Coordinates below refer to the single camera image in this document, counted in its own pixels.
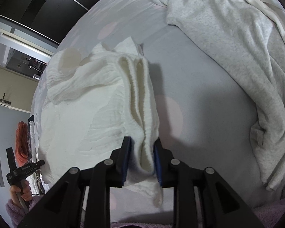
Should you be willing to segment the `left hand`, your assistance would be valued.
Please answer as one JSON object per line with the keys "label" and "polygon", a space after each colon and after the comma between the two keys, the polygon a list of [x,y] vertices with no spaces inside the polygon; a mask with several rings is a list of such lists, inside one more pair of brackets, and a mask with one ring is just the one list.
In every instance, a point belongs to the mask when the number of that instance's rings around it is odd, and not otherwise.
{"label": "left hand", "polygon": [[11,194],[12,202],[16,205],[19,202],[19,199],[17,197],[17,194],[21,194],[21,198],[25,200],[26,202],[29,202],[32,200],[32,192],[30,188],[30,184],[27,180],[23,181],[24,187],[18,187],[16,185],[12,185],[9,189],[9,192]]}

